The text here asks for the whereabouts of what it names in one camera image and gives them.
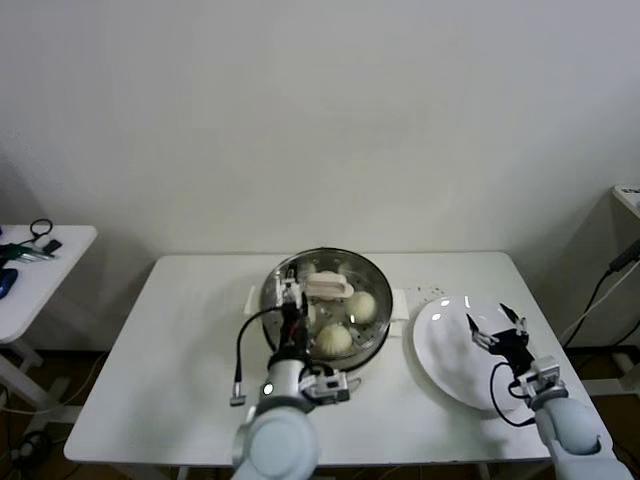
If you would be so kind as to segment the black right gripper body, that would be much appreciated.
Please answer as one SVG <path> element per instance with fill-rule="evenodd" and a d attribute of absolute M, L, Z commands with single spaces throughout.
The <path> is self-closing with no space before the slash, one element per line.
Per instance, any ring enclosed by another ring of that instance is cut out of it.
<path fill-rule="evenodd" d="M 495 333 L 492 337 L 495 339 L 492 354 L 503 357 L 514 374 L 524 374 L 530 369 L 534 357 L 527 349 L 527 332 L 512 328 Z"/>

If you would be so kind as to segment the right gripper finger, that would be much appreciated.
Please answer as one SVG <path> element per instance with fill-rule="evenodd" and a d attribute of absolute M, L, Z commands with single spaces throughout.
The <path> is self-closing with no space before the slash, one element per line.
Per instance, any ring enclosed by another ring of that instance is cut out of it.
<path fill-rule="evenodd" d="M 466 318 L 471 330 L 472 341 L 481 349 L 489 350 L 495 344 L 495 337 L 483 332 L 469 314 L 466 315 Z"/>
<path fill-rule="evenodd" d="M 512 323 L 512 327 L 508 329 L 508 332 L 514 333 L 516 336 L 527 336 L 526 318 L 520 316 L 515 310 L 504 303 L 500 304 L 500 308 Z"/>

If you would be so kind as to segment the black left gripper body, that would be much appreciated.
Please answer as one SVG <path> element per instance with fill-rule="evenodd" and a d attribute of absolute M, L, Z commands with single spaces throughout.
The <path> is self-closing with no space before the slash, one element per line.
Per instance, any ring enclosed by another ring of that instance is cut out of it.
<path fill-rule="evenodd" d="M 281 314 L 278 354 L 283 358 L 307 358 L 310 340 L 306 311 L 295 303 L 287 303 L 281 307 Z"/>

